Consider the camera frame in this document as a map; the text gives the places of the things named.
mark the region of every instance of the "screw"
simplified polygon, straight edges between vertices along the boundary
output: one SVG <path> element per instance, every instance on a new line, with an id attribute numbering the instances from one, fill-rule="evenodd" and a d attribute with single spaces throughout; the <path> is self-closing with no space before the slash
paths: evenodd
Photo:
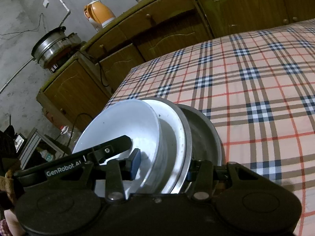
<path id="1" fill-rule="evenodd" d="M 196 192 L 194 193 L 194 198 L 197 200 L 205 200 L 209 198 L 209 194 L 206 192 Z"/>
<path id="2" fill-rule="evenodd" d="M 162 199 L 160 197 L 157 197 L 157 198 L 154 199 L 154 202 L 159 204 L 159 203 L 162 202 Z"/>
<path id="3" fill-rule="evenodd" d="M 112 192 L 108 195 L 110 200 L 120 200 L 123 198 L 123 194 L 121 192 Z"/>

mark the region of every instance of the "metal steamer pot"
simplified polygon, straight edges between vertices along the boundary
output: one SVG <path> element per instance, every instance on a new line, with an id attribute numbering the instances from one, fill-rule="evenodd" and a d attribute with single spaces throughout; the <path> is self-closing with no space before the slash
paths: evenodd
<path id="1" fill-rule="evenodd" d="M 50 68 L 71 51 L 72 42 L 65 35 L 66 27 L 57 27 L 45 34 L 33 47 L 32 56 L 43 68 Z"/>

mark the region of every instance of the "kettle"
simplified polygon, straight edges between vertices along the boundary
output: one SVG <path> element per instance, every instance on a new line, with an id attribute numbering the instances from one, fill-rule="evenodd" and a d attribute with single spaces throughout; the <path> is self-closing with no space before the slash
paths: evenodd
<path id="1" fill-rule="evenodd" d="M 116 18 L 114 13 L 99 0 L 92 0 L 86 5 L 84 14 L 96 31 L 100 31 Z"/>

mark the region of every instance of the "plaid shirt sleeve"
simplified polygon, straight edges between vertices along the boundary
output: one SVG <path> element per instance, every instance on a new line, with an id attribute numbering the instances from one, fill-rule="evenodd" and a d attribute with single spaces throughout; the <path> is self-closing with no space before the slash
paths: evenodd
<path id="1" fill-rule="evenodd" d="M 9 227 L 7 226 L 7 221 L 5 219 L 0 221 L 0 235 L 1 236 L 12 236 Z"/>
<path id="2" fill-rule="evenodd" d="M 117 101 L 166 98 L 214 124 L 226 161 L 294 192 L 298 236 L 315 230 L 315 20 L 196 44 L 133 68 Z"/>

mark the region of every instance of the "stainless steel bowl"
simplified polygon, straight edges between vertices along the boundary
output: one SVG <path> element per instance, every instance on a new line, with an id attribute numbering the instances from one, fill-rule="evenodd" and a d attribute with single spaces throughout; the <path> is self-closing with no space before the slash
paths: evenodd
<path id="1" fill-rule="evenodd" d="M 33 47 L 31 54 L 42 67 L 51 67 L 70 51 L 72 42 L 65 30 L 66 27 L 62 26 L 49 31 Z"/>

